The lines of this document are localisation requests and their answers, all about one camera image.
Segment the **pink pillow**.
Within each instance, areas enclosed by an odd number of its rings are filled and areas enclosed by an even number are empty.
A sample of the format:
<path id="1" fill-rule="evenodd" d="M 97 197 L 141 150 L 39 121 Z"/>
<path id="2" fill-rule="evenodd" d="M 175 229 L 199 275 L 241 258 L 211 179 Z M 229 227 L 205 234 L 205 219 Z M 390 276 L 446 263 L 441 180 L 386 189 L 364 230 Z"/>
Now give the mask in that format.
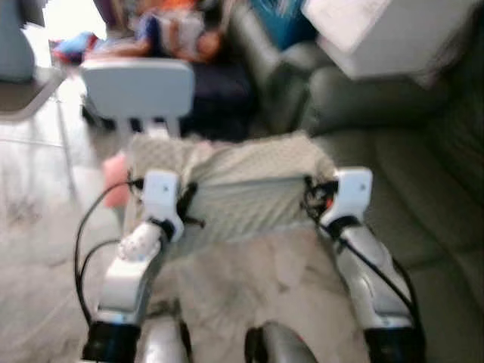
<path id="1" fill-rule="evenodd" d="M 123 209 L 129 201 L 130 191 L 127 187 L 116 185 L 128 181 L 127 155 L 123 151 L 114 153 L 101 163 L 101 171 L 104 174 L 104 186 L 106 186 L 106 194 L 102 200 L 104 206 Z"/>

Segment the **dark green leather sofa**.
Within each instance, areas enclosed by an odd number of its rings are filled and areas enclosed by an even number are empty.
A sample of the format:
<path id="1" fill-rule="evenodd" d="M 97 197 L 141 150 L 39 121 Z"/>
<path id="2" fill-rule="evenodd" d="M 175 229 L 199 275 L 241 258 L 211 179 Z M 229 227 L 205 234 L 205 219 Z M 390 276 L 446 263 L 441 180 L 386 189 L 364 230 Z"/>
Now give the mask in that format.
<path id="1" fill-rule="evenodd" d="M 350 79 L 318 37 L 277 45 L 274 3 L 228 0 L 222 15 L 255 86 L 255 133 L 302 131 L 336 165 L 372 170 L 367 221 L 414 282 L 429 363 L 484 363 L 482 0 L 430 85 Z"/>

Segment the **dark navy mattress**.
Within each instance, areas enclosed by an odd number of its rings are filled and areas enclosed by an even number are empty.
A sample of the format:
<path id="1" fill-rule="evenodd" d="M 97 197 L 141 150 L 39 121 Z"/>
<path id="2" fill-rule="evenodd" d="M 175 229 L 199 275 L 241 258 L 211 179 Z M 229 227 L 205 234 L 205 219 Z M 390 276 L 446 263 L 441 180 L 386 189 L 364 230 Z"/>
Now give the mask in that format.
<path id="1" fill-rule="evenodd" d="M 200 135 L 209 141 L 242 141 L 246 138 L 257 103 L 255 89 L 245 69 L 232 63 L 186 63 L 194 70 L 196 90 L 191 112 L 181 119 L 182 136 Z M 92 114 L 86 93 L 82 116 L 92 125 L 116 131 L 114 121 Z"/>

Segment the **light blue plastic kids chair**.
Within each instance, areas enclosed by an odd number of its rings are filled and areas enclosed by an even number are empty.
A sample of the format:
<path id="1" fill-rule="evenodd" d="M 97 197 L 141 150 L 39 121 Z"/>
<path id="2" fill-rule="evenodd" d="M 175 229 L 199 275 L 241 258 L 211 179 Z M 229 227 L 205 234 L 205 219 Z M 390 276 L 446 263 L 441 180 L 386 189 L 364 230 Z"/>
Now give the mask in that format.
<path id="1" fill-rule="evenodd" d="M 181 119 L 193 107 L 196 76 L 183 60 L 118 57 L 85 60 L 80 76 L 92 114 L 114 121 L 119 145 L 136 131 L 182 138 Z"/>
<path id="2" fill-rule="evenodd" d="M 56 95 L 66 73 L 37 65 L 26 25 L 45 27 L 46 0 L 0 0 L 0 122 L 33 116 Z"/>

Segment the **grey robot left leg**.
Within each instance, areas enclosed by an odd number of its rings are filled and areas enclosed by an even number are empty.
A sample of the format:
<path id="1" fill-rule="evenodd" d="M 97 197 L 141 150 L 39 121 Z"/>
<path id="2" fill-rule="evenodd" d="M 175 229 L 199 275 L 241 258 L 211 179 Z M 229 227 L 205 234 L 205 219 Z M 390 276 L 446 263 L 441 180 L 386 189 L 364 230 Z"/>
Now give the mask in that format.
<path id="1" fill-rule="evenodd" d="M 138 363 L 191 363 L 187 325 L 180 318 L 152 319 L 142 336 Z"/>

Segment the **child lying down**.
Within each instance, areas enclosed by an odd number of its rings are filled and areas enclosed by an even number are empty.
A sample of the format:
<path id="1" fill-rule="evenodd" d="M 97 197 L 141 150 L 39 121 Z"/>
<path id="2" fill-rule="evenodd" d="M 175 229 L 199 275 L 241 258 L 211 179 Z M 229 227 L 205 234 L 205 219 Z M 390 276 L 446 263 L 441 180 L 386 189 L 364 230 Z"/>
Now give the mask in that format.
<path id="1" fill-rule="evenodd" d="M 206 25 L 196 0 L 141 0 L 136 14 L 134 38 L 87 49 L 82 59 L 156 57 L 208 64 L 222 53 L 221 32 Z"/>

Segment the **blue bag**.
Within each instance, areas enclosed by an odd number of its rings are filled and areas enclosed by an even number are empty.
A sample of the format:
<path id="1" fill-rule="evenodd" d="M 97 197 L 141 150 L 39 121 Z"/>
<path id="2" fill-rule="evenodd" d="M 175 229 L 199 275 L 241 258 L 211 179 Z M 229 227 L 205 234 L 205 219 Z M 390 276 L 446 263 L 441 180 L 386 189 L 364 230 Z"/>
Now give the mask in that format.
<path id="1" fill-rule="evenodd" d="M 317 29 L 303 13 L 306 0 L 251 0 L 251 7 L 271 42 L 286 51 L 290 46 L 317 38 Z"/>

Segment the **white box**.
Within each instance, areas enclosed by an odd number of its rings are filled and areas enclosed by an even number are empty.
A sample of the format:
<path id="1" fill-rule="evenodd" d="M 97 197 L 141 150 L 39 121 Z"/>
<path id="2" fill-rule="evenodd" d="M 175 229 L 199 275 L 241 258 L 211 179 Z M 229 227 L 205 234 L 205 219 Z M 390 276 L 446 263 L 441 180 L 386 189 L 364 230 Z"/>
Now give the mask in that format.
<path id="1" fill-rule="evenodd" d="M 319 48 L 350 78 L 436 77 L 458 58 L 482 0 L 305 0 Z"/>

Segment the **blue and red toy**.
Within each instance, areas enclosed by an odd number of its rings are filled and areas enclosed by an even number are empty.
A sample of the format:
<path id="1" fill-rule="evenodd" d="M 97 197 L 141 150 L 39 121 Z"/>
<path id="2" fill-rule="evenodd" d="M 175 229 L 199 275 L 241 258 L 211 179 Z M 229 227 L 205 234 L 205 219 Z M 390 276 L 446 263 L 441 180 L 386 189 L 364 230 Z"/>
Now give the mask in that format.
<path id="1" fill-rule="evenodd" d="M 51 43 L 52 57 L 62 63 L 77 65 L 83 62 L 88 51 L 93 51 L 101 44 L 101 38 L 92 32 L 82 32 L 79 35 L 55 39 Z"/>

